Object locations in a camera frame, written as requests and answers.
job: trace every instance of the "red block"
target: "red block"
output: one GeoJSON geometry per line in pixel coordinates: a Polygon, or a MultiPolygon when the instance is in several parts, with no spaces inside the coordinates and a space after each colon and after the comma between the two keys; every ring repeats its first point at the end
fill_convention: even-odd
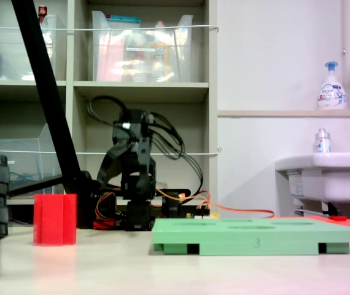
{"type": "Polygon", "coordinates": [[[77,229],[77,196],[35,195],[33,244],[74,245],[77,229]]]}

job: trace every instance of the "table surface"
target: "table surface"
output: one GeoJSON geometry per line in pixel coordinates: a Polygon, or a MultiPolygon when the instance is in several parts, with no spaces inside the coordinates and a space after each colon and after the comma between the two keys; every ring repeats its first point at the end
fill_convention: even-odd
{"type": "Polygon", "coordinates": [[[350,295],[350,254],[164,256],[150,232],[98,230],[40,247],[31,227],[0,241],[0,295],[329,293],[350,295]]]}

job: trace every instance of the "shelf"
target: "shelf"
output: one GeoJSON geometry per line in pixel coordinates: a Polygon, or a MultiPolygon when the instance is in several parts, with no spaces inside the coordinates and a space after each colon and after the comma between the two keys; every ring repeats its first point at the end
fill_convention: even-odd
{"type": "MultiPolygon", "coordinates": [[[[129,200],[124,200],[121,198],[117,199],[117,205],[118,206],[126,206],[129,200]]],[[[184,206],[198,206],[202,200],[191,200],[188,203],[186,203],[184,206]]],[[[12,199],[7,199],[8,205],[34,205],[33,196],[21,196],[21,197],[14,197],[12,199]]],[[[161,198],[157,198],[152,201],[152,204],[155,206],[161,205],[161,198]]]]}
{"type": "Polygon", "coordinates": [[[86,100],[112,95],[125,103],[202,103],[208,83],[134,83],[75,81],[74,88],[86,100]]]}
{"type": "Polygon", "coordinates": [[[19,196],[11,199],[7,199],[6,203],[8,205],[34,205],[34,199],[32,195],[19,196]]]}
{"type": "Polygon", "coordinates": [[[220,118],[245,118],[245,117],[350,117],[350,110],[315,110],[315,111],[258,111],[258,110],[239,110],[239,111],[218,111],[220,118]]]}
{"type": "Polygon", "coordinates": [[[202,6],[204,0],[88,0],[88,3],[110,6],[202,6]]]}
{"type": "MultiPolygon", "coordinates": [[[[62,102],[66,100],[66,81],[57,81],[62,102]]],[[[39,102],[35,81],[0,80],[1,102],[39,102]]]]}

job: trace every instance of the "storage box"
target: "storage box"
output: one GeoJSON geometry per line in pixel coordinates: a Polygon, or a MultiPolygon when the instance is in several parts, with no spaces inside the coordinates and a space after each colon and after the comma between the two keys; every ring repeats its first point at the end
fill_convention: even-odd
{"type": "Polygon", "coordinates": [[[93,11],[93,80],[112,82],[191,82],[192,15],[167,29],[112,30],[93,11]]]}
{"type": "MultiPolygon", "coordinates": [[[[66,75],[66,32],[52,29],[63,27],[56,15],[44,18],[41,29],[52,68],[57,80],[66,75]]],[[[34,81],[28,54],[20,30],[0,28],[0,80],[34,81]]]]}
{"type": "MultiPolygon", "coordinates": [[[[9,162],[11,189],[61,174],[47,124],[38,138],[0,140],[0,154],[9,162]]],[[[28,195],[56,193],[63,193],[62,185],[28,195]]]]}

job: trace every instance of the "green board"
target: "green board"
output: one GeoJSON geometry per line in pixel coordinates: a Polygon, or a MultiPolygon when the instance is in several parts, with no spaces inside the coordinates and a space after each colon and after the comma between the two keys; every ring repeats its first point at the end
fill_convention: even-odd
{"type": "Polygon", "coordinates": [[[165,254],[349,253],[350,227],[308,218],[156,219],[152,240],[165,254]]]}

